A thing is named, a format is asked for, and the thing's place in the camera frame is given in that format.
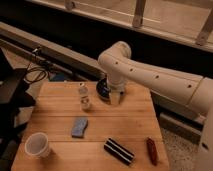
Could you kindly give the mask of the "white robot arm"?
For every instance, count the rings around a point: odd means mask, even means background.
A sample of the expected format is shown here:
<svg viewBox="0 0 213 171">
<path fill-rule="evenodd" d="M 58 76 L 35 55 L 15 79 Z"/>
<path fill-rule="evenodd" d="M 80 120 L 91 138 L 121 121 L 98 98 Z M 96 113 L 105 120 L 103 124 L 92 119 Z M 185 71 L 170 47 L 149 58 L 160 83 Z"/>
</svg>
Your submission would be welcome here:
<svg viewBox="0 0 213 171">
<path fill-rule="evenodd" d="M 131 48 L 123 41 L 103 51 L 98 64 L 107 74 L 112 104 L 119 104 L 129 79 L 201 115 L 205 121 L 194 171 L 213 171 L 213 79 L 131 60 Z"/>
</svg>

